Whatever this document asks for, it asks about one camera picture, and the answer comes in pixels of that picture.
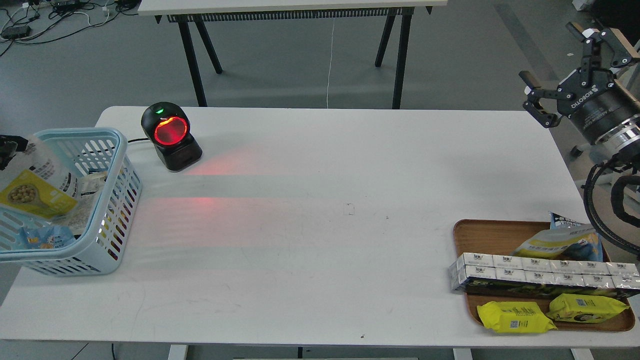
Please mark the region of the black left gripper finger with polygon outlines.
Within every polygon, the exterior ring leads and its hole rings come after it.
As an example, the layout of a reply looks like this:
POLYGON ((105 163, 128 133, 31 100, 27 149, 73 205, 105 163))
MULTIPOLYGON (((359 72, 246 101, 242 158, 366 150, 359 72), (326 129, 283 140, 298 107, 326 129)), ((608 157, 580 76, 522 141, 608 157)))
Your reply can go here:
POLYGON ((22 136, 0 135, 0 170, 4 171, 18 152, 25 152, 28 139, 22 136))

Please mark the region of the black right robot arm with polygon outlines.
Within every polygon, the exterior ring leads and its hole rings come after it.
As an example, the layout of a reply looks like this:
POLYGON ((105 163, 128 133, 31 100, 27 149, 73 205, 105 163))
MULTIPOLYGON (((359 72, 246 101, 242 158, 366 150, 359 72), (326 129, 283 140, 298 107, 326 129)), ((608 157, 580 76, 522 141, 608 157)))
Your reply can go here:
POLYGON ((639 62, 637 50, 617 28, 582 28, 566 25, 582 44, 579 67, 555 89, 545 89, 530 71, 522 70, 526 101, 523 109, 542 127, 560 124, 563 117, 592 146, 603 146, 609 158, 595 164, 583 185, 583 207, 595 230, 611 244, 634 256, 639 246, 615 233, 598 215, 593 197, 597 180, 606 172, 618 173, 611 186, 610 203, 614 215, 633 227, 639 218, 624 207, 626 189, 639 187, 639 100, 618 80, 618 76, 639 62))

